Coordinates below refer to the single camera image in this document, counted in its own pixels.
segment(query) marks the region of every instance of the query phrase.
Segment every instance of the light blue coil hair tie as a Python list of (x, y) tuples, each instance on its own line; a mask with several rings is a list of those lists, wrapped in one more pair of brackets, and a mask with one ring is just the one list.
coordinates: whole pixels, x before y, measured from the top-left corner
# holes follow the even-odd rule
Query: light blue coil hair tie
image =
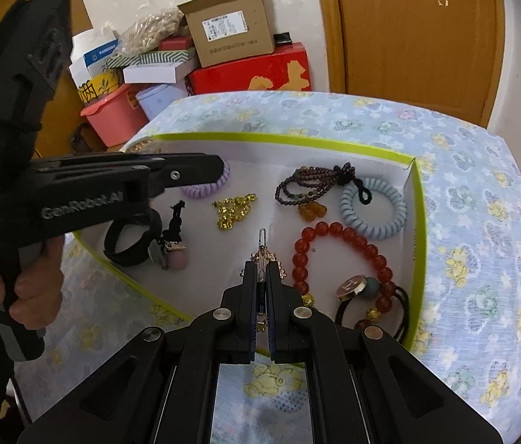
[(363, 235), (371, 240), (384, 240), (397, 234), (407, 219), (407, 204), (403, 196), (388, 182), (381, 179), (366, 178), (363, 187), (373, 192), (385, 195), (394, 207), (394, 217), (384, 225), (368, 225), (355, 212), (353, 199), (357, 195), (357, 185), (353, 182), (343, 187), (340, 196), (340, 214), (345, 225), (355, 229), (357, 234)]

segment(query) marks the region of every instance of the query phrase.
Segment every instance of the pink plastic bin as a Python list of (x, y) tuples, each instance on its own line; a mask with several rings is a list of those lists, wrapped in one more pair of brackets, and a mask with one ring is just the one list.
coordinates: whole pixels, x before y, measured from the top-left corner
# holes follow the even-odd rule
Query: pink plastic bin
[(143, 87), (125, 83), (80, 113), (88, 119), (107, 147), (127, 142), (149, 122), (135, 98)]

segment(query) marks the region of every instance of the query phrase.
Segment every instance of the table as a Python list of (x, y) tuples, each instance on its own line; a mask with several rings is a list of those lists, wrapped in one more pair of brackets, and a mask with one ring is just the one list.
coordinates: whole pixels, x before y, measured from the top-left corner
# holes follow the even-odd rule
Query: table
[[(417, 158), (427, 213), (427, 277), (411, 349), (510, 444), (521, 432), (521, 175), (505, 142), (472, 124), (402, 103), (329, 93), (237, 92), (173, 103), (132, 140), (229, 131), (305, 135)], [(17, 367), (33, 417), (148, 325), (182, 316), (128, 287), (68, 236), (63, 305), (42, 358)], [(222, 366), (214, 443), (309, 443), (300, 368)]]

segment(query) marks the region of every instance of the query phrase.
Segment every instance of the door frame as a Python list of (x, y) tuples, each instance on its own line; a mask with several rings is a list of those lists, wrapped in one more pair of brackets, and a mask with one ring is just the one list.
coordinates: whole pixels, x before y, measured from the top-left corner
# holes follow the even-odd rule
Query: door frame
[[(329, 87), (333, 93), (346, 93), (347, 72), (346, 53), (344, 46), (343, 16), (340, 9), (340, 0), (320, 0), (322, 21), (325, 27), (326, 61), (329, 70)], [(497, 50), (493, 61), (491, 83), (487, 99), (483, 106), (480, 126), (486, 128), (491, 118), (491, 112), (497, 97), (503, 52), (505, 46), (505, 6), (503, 0), (495, 0), (497, 11), (496, 41)]]

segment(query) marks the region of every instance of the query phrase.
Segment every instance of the purple coil hair tie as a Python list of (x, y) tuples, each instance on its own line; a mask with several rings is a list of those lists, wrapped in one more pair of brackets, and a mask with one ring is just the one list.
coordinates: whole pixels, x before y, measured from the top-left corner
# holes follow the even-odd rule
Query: purple coil hair tie
[(224, 173), (215, 184), (189, 185), (182, 187), (182, 191), (192, 199), (202, 199), (222, 188), (230, 177), (230, 166), (224, 161)]

